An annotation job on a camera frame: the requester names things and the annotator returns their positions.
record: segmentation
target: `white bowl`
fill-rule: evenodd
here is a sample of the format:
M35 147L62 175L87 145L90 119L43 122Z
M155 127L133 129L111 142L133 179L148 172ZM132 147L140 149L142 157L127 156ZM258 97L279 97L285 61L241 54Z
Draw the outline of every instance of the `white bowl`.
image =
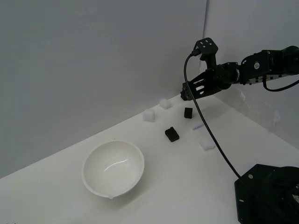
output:
M90 152L83 164L82 181L95 195L114 198L131 190L143 170L140 149L132 143L115 140Z

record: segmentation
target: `white table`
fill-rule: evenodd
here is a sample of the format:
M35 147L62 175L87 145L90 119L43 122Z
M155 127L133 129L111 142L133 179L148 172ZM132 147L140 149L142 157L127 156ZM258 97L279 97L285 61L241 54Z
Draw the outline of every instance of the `white table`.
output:
M236 177L215 148L199 146L199 121L184 118L193 102L171 99L155 106L155 123L138 114L82 142L0 179L0 224L237 224ZM299 150L211 96L199 100L223 150L242 175L256 163L299 167ZM180 139L164 131L173 126ZM135 143L144 174L129 193L112 200L90 193L81 181L87 154L104 141Z

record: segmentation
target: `wire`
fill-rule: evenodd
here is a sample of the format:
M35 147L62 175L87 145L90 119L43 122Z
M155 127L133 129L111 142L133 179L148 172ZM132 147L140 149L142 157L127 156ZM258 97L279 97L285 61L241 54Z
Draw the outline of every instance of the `wire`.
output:
M292 84L290 84L290 85L287 85L287 86L282 87L282 88L279 88L279 89L274 89L274 90L272 90L272 89L269 89L269 88L267 87L267 83L266 83L266 82L267 82L267 80L266 80L265 78L263 78L263 87L264 87L266 90L270 91L270 92L280 92L280 91L283 91L283 90L290 89L291 87L293 87L293 86L299 84L299 80L297 80L296 82L294 82L294 83L292 83Z
M185 65L184 65L184 78L185 78L185 82L186 82L186 85L187 85L189 94L190 94L190 96L191 96L191 98L192 98L192 100L193 100L193 102L194 102L194 104L195 104L195 106L196 106L196 109L197 109L197 111L198 111L198 113L199 113L199 115L200 115L200 118L202 119L202 122L203 122L204 125L206 126L207 131L209 132L210 136L212 137L213 141L215 142L215 145L218 147L218 149L219 149L221 155L223 156L224 160L225 160L226 163L229 165L229 167L233 170L233 172L235 173L235 175L236 175L239 179L241 179L241 176L238 174L238 172L236 171L236 169L234 168L234 166L233 166L233 165L231 164L231 162L228 160L228 158L227 158L226 155L224 154L222 148L220 147L220 145L219 145L217 139L216 139L215 136L213 135L213 133L212 133L212 131L211 131L209 125L207 124L207 122L206 122L204 116L202 115L202 112L201 112L201 110L200 110L200 108L199 108L199 106L198 106L198 103L196 102L195 97L193 96L193 94L192 94L192 92L191 92L190 86L189 86L189 84L188 84L188 79L187 79L187 73L186 73L186 70L187 70L187 64L188 64L188 61L189 61L189 59L190 59L192 56L193 56L193 55L190 54L190 55L187 57L187 59L186 59L186 61L185 61Z
M231 164L231 162L228 160L228 158L226 157L226 155L224 154L222 148L220 147L217 139L215 138L215 136L213 135L209 125L207 124L199 106L198 106L198 103L195 99L195 97L193 96L193 93L191 91L191 88L189 86L189 83L188 83L188 79L187 79L187 64L188 64L188 61L189 59L192 57L192 56L196 56L196 53L193 51L186 59L185 61L185 64L184 64L184 78L185 78L185 83L187 85L187 88L188 88L188 91L189 91L189 94L191 96L191 99L193 100L194 104L195 104L195 107L200 115L200 118L202 119L202 122L204 123L204 125L206 126L206 129L207 131L209 132L210 136L212 137L213 141L215 142L215 145L217 146L219 152L221 153L222 157L224 158L225 162L229 165L229 167L232 169L232 171L234 172L234 174L238 177L238 179L240 180L240 182L243 184L243 186L251 193L253 194L257 200L259 200L260 202L262 202L277 218L279 218L281 221L283 221L282 217L279 216L274 210L272 207L270 207L259 195L257 195L254 191L252 191L247 185L246 183L244 182L244 180L242 179L242 177L240 176L240 174L236 171L236 169L234 168L234 166Z

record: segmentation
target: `white wall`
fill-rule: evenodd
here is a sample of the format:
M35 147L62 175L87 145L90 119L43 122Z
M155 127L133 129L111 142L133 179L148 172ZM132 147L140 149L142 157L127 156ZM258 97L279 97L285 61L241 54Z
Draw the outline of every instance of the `white wall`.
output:
M205 9L206 0L1 1L0 178L179 94Z
M297 0L209 0L204 36L211 37L219 47L217 63L240 63L244 57L263 49L299 46L298 8ZM279 88L298 79L299 76L294 76L274 80L268 86ZM296 148L299 148L298 95L299 86L271 93L262 84L234 85L217 94ZM279 117L280 122L273 127L274 119Z

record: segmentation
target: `black cube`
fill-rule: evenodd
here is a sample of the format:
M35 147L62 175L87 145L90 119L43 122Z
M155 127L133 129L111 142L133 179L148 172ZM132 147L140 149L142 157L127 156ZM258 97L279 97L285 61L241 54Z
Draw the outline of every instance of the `black cube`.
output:
M168 139L171 141L171 142L174 142L176 140L179 140L179 135L178 133L176 132L176 130L174 130L173 127L171 127L170 129L167 129L165 131L165 134L166 136L168 137Z
M191 119L192 118L192 110L193 110L193 108L186 107L184 117Z

